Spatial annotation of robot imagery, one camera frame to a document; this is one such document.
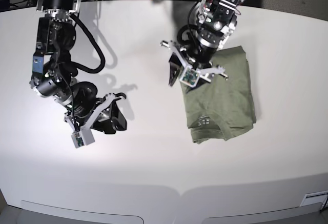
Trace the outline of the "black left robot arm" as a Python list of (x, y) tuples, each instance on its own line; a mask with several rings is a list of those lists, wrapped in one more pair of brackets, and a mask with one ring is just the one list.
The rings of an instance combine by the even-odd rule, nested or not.
[(211, 83), (214, 76), (228, 79), (226, 70), (212, 62), (237, 26), (237, 7), (246, 0), (199, 0), (189, 11), (195, 13), (195, 23), (181, 27), (175, 41), (161, 41), (160, 45), (172, 53), (169, 59), (169, 86), (178, 80), (196, 89)]

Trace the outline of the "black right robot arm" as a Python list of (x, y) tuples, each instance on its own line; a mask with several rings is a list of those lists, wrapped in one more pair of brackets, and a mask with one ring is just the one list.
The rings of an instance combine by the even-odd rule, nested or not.
[[(65, 121), (74, 132), (93, 129), (115, 134), (127, 129), (127, 121), (117, 101), (124, 93), (97, 97), (98, 89), (91, 82), (78, 82), (79, 71), (97, 74), (104, 69), (106, 59), (98, 43), (79, 19), (81, 0), (37, 0), (36, 9), (44, 16), (38, 21), (35, 52), (32, 59), (30, 87), (41, 97), (54, 97), (66, 108)], [(71, 59), (79, 26), (98, 53), (100, 63), (89, 68)]]

